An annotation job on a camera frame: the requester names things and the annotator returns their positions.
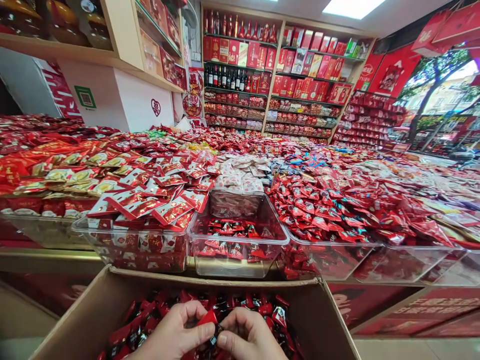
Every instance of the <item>tree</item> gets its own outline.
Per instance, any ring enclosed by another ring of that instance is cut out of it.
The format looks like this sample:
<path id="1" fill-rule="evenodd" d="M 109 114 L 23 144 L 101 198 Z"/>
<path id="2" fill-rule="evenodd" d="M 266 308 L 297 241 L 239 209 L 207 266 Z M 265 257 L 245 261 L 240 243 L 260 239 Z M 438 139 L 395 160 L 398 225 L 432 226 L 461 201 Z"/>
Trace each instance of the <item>tree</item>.
<path id="1" fill-rule="evenodd" d="M 463 68 L 470 61 L 470 54 L 467 50 L 449 51 L 433 58 L 422 57 L 415 70 L 413 70 L 412 77 L 399 96 L 401 99 L 409 98 L 425 85 L 431 84 L 415 117 L 411 121 L 408 142 L 413 143 L 415 135 L 417 134 L 419 119 L 434 91 L 442 85 L 450 75 Z"/>

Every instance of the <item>qr code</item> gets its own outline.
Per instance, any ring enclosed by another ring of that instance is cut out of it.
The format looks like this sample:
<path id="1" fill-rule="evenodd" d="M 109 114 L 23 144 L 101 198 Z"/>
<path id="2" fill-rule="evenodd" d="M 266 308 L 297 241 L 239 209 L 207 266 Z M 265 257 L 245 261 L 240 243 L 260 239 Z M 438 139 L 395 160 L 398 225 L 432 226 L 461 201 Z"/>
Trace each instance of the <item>qr code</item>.
<path id="1" fill-rule="evenodd" d="M 90 94 L 81 92 L 80 93 L 81 101 L 85 106 L 94 106 L 94 102 L 92 101 L 92 97 Z"/>

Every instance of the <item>ceiling light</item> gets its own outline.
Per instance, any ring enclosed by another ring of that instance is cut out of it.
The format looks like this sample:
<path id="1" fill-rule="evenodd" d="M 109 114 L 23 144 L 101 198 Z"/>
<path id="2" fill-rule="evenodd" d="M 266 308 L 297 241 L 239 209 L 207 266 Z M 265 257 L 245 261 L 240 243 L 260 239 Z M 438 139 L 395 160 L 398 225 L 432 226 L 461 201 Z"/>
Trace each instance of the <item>ceiling light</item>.
<path id="1" fill-rule="evenodd" d="M 331 0 L 322 12 L 361 20 L 384 1 L 385 0 Z"/>

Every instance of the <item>tree trunk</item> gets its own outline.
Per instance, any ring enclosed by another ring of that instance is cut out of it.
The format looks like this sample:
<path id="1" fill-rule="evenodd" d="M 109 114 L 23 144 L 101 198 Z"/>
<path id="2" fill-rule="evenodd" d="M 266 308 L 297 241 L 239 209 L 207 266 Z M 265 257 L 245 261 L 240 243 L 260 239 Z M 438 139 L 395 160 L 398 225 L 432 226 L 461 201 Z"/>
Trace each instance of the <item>tree trunk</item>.
<path id="1" fill-rule="evenodd" d="M 414 143 L 415 135 L 417 135 L 417 126 L 419 124 L 419 120 L 422 117 L 422 114 L 425 108 L 427 107 L 427 104 L 429 103 L 430 97 L 441 84 L 442 84 L 441 80 L 437 80 L 432 84 L 432 86 L 426 92 L 425 97 L 423 98 L 423 101 L 421 102 L 415 117 L 411 120 L 410 132 L 408 133 L 408 140 L 407 140 L 410 144 Z"/>

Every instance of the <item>cardboard box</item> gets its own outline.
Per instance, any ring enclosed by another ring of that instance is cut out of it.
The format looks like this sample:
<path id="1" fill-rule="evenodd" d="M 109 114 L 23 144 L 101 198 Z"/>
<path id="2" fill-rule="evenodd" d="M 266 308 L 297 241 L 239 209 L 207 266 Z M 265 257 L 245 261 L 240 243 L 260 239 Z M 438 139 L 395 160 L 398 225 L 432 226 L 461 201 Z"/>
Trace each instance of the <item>cardboard box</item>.
<path id="1" fill-rule="evenodd" d="M 215 62 L 220 61 L 220 38 L 219 37 L 211 38 L 211 61 L 215 61 Z"/>
<path id="2" fill-rule="evenodd" d="M 287 59 L 287 54 L 288 54 L 287 49 L 281 49 L 280 50 L 280 56 L 278 58 L 278 64 L 276 65 L 276 70 L 279 73 L 284 72 L 284 67 L 285 67 L 285 60 Z"/>
<path id="3" fill-rule="evenodd" d="M 246 66 L 256 68 L 259 60 L 260 43 L 251 41 L 248 43 L 248 56 L 246 58 Z"/>
<path id="4" fill-rule="evenodd" d="M 220 39 L 220 62 L 224 64 L 229 63 L 229 41 L 227 39 Z"/>
<path id="5" fill-rule="evenodd" d="M 323 37 L 323 41 L 321 42 L 321 46 L 320 46 L 320 51 L 322 53 L 326 53 L 327 50 L 329 49 L 330 39 L 331 39 L 330 36 L 324 36 Z"/>
<path id="6" fill-rule="evenodd" d="M 323 55 L 320 55 L 320 54 L 315 54 L 313 56 L 313 60 L 311 62 L 311 66 L 310 66 L 310 71 L 308 72 L 308 76 L 311 77 L 311 78 L 316 78 L 318 73 L 319 73 L 319 69 L 320 69 L 320 64 L 322 63 L 322 59 L 324 58 Z"/>
<path id="7" fill-rule="evenodd" d="M 247 58 L 249 57 L 249 44 L 246 42 L 241 42 L 238 49 L 238 66 L 246 67 Z"/>
<path id="8" fill-rule="evenodd" d="M 325 55 L 321 60 L 320 69 L 318 69 L 318 74 L 316 75 L 319 79 L 326 79 L 325 74 L 329 68 L 330 60 L 332 59 L 331 56 Z"/>
<path id="9" fill-rule="evenodd" d="M 301 75 L 309 76 L 310 68 L 314 61 L 315 54 L 313 52 L 307 52 L 305 57 L 305 62 L 303 63 L 303 69 L 301 70 Z"/>
<path id="10" fill-rule="evenodd" d="M 228 63 L 230 65 L 239 64 L 239 51 L 240 51 L 240 41 L 230 40 L 230 45 L 228 48 Z"/>
<path id="11" fill-rule="evenodd" d="M 301 39 L 300 48 L 310 49 L 310 44 L 312 42 L 313 37 L 314 37 L 313 30 L 305 30 L 305 33 L 303 34 L 303 38 Z"/>
<path id="12" fill-rule="evenodd" d="M 296 52 L 293 50 L 288 50 L 286 53 L 285 65 L 283 66 L 284 73 L 290 73 L 292 71 L 292 66 L 294 65 Z"/>
<path id="13" fill-rule="evenodd" d="M 291 68 L 292 74 L 300 75 L 302 73 L 302 69 L 304 68 L 305 59 L 307 57 L 307 49 L 297 49 L 295 54 L 295 61 L 293 62 L 293 66 Z"/>
<path id="14" fill-rule="evenodd" d="M 152 289 L 226 294 L 279 294 L 290 304 L 305 360 L 360 360 L 332 294 L 320 279 L 224 281 L 120 270 L 106 266 L 44 339 L 31 360 L 97 359 L 130 304 Z"/>
<path id="15" fill-rule="evenodd" d="M 293 30 L 293 38 L 291 40 L 291 46 L 294 48 L 299 48 L 302 43 L 302 38 L 304 37 L 305 29 L 300 27 L 295 27 Z"/>

